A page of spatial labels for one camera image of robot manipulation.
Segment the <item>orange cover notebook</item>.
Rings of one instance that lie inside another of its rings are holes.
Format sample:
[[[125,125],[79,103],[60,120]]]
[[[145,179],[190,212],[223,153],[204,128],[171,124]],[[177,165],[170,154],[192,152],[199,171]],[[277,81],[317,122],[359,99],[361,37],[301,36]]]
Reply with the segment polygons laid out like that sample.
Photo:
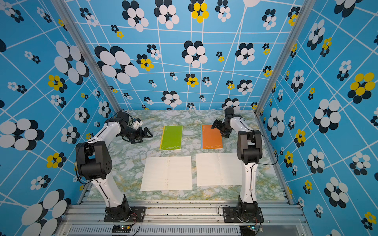
[[[218,129],[212,129],[211,125],[203,125],[201,128],[202,149],[222,149],[222,136]]]

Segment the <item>green cover notebook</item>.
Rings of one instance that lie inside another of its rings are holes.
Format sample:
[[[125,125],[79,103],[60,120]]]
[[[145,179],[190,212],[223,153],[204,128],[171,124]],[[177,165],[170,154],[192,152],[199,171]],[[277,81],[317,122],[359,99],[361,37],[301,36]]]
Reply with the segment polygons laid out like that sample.
[[[183,126],[164,126],[160,150],[180,150]]]

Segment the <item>purple cover notebook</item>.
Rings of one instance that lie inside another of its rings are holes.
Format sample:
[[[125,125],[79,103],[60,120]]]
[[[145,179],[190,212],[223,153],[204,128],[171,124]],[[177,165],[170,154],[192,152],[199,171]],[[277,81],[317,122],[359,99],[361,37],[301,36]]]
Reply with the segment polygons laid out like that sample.
[[[190,156],[148,157],[141,191],[192,189],[192,158]]]

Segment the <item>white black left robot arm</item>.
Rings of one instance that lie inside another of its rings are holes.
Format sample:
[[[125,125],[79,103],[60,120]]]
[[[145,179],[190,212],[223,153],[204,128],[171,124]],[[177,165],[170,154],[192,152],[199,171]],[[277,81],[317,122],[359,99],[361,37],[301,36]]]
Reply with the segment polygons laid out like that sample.
[[[112,159],[108,146],[120,136],[131,143],[141,143],[152,138],[148,128],[142,128],[140,119],[132,119],[127,111],[120,111],[105,121],[103,128],[93,138],[76,145],[76,167],[80,177],[92,183],[105,201],[105,222],[142,222],[145,207],[130,207],[127,197],[116,185],[112,176]]]

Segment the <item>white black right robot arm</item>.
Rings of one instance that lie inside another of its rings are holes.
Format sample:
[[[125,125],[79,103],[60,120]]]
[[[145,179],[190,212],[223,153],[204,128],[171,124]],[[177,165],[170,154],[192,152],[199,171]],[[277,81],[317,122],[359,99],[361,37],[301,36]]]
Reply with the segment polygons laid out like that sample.
[[[262,136],[258,130],[248,127],[240,115],[234,113],[232,107],[224,111],[224,121],[215,120],[212,128],[217,128],[225,138],[234,130],[238,134],[237,157],[242,166],[242,187],[237,204],[238,218],[242,222],[256,219],[263,221],[256,197],[256,174],[262,158]]]

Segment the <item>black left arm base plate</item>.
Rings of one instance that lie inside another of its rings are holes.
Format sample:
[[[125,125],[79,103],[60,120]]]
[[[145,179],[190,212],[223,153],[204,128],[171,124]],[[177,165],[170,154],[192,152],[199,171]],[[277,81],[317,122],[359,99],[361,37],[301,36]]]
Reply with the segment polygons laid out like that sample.
[[[129,209],[118,207],[106,207],[104,222],[143,222],[146,207],[132,206]]]

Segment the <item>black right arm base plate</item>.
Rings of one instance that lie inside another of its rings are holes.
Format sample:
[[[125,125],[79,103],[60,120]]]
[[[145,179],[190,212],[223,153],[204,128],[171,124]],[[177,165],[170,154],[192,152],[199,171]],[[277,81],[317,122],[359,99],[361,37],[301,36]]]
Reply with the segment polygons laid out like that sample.
[[[223,220],[225,223],[263,223],[264,218],[260,207],[255,212],[242,213],[237,207],[223,207]]]

